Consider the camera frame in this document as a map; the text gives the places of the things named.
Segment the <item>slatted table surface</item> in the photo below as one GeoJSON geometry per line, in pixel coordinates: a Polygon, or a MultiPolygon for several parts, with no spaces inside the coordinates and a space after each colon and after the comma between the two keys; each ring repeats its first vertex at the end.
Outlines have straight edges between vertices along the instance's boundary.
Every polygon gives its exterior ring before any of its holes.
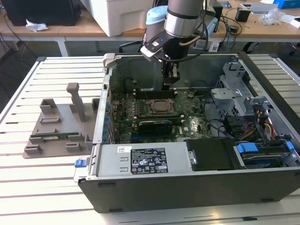
{"type": "MultiPolygon", "coordinates": [[[[99,97],[102,57],[47,58],[36,62],[0,115],[0,224],[299,224],[300,190],[280,202],[192,209],[98,214],[73,181],[76,157],[23,159],[23,149],[43,98],[71,103],[69,82],[80,84],[85,103],[99,97]],[[257,221],[244,222],[242,217],[257,221]]],[[[159,187],[153,188],[159,201],[159,187]]]]}
{"type": "MultiPolygon", "coordinates": [[[[279,58],[272,58],[268,54],[249,56],[284,100],[300,116],[300,78],[279,58]]],[[[255,81],[251,80],[250,83],[259,96],[264,95],[255,81]]]]}

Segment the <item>motherboard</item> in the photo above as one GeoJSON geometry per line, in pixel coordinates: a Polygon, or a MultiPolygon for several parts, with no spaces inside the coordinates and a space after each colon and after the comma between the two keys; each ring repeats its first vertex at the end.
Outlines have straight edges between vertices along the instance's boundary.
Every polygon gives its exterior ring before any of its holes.
{"type": "Polygon", "coordinates": [[[203,95],[195,90],[114,93],[115,141],[157,143],[211,138],[203,103],[203,95]]]}

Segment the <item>warning symbol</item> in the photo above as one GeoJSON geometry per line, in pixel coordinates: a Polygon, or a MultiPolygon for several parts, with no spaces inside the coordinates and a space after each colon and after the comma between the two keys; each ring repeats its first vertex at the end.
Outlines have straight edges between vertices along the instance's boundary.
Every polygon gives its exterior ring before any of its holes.
{"type": "Polygon", "coordinates": [[[136,159],[132,160],[132,165],[139,165],[139,161],[136,159]]]}

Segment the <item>yellow wire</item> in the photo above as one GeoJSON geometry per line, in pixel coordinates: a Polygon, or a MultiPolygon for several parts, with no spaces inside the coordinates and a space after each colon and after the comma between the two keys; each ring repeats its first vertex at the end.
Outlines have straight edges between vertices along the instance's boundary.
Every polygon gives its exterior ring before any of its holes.
{"type": "Polygon", "coordinates": [[[241,140],[245,139],[249,135],[253,134],[256,131],[256,129],[251,130],[246,136],[242,137],[241,140]]]}
{"type": "Polygon", "coordinates": [[[270,129],[270,135],[272,136],[272,129],[271,129],[270,125],[269,125],[269,124],[267,124],[267,123],[264,123],[264,125],[266,125],[266,126],[268,126],[268,127],[269,127],[269,129],[270,129]]]}

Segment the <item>white box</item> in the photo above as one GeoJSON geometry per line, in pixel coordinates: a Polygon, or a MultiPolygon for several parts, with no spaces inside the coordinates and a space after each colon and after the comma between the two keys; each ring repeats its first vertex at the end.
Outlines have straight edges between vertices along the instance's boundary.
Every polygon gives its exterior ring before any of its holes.
{"type": "Polygon", "coordinates": [[[107,36],[146,28],[153,0],[81,0],[107,36]]]}
{"type": "Polygon", "coordinates": [[[296,28],[300,28],[300,17],[296,17],[290,22],[291,25],[293,25],[296,28]]]}

